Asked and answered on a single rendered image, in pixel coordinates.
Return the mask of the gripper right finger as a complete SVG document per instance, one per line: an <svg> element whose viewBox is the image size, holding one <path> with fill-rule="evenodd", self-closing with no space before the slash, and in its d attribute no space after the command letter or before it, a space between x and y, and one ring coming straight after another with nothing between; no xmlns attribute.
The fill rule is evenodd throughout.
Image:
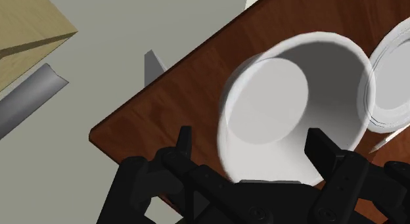
<svg viewBox="0 0 410 224"><path fill-rule="evenodd" d="M360 198L371 201L389 224L410 224L410 164L376 166L342 150L319 128L308 129L304 153L325 180L308 224L374 224L354 211Z"/></svg>

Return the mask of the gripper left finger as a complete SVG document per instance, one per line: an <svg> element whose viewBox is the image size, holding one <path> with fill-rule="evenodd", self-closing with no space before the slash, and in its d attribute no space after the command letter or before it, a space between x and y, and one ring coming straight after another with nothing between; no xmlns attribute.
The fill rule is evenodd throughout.
<svg viewBox="0 0 410 224"><path fill-rule="evenodd" d="M175 146L157 150L148 161L121 161L96 224L156 224L145 213L151 198L165 194L183 216L176 224L234 224L187 179L198 167L191 160L192 128L183 126Z"/></svg>

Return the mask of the white pointed stick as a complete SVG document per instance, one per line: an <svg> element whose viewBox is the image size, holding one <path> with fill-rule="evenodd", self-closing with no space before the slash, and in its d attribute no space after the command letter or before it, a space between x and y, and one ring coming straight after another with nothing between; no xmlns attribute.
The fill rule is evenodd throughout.
<svg viewBox="0 0 410 224"><path fill-rule="evenodd" d="M404 131L407 127L410 126L410 123L407 124L405 127L398 129L397 131L393 132L392 134L390 134L389 136L387 136L386 138L384 138L381 142L379 142L378 144L376 144L370 151L370 153L373 153L375 151L377 151L378 149L380 149L382 146L384 146L386 143L390 142L394 137L396 137L397 135L399 135L402 131Z"/></svg>

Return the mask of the brown wooden table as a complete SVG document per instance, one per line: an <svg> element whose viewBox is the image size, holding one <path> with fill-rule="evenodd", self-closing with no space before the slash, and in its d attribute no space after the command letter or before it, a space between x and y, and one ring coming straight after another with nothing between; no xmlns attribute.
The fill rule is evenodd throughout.
<svg viewBox="0 0 410 224"><path fill-rule="evenodd" d="M234 224L308 224L325 180L239 181L228 178L217 151L221 95L245 61L299 34L331 32L369 58L388 29L410 14L410 0L259 0L96 125L90 141L120 165L151 161L192 128L187 179Z"/></svg>

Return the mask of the white plate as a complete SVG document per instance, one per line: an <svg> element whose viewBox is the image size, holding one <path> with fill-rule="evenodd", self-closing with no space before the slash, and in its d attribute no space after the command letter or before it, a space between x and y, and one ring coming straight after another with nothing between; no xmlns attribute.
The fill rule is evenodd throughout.
<svg viewBox="0 0 410 224"><path fill-rule="evenodd" d="M410 17L382 38L369 62L364 125L374 133L395 132L410 124Z"/></svg>

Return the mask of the white deep round bowl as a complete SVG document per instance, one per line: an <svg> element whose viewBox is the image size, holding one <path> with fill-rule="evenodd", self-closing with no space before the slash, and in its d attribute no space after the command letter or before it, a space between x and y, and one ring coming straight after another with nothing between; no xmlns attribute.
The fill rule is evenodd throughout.
<svg viewBox="0 0 410 224"><path fill-rule="evenodd" d="M221 95L217 151L228 178L299 181L322 176L305 155L308 129L354 150L375 103L369 58L351 39L331 32L288 38L243 62Z"/></svg>

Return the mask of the grey rounded bar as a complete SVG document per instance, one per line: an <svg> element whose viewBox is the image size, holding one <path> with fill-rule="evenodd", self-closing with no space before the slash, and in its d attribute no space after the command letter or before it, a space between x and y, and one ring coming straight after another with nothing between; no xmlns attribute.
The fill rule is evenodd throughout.
<svg viewBox="0 0 410 224"><path fill-rule="evenodd" d="M69 82L45 63L0 100L0 140Z"/></svg>

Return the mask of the light wooden cabinet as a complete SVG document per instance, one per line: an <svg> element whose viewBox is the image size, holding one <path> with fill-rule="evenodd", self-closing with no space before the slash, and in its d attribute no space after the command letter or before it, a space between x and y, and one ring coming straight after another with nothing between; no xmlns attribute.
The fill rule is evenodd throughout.
<svg viewBox="0 0 410 224"><path fill-rule="evenodd" d="M50 0L0 0L0 91L77 32Z"/></svg>

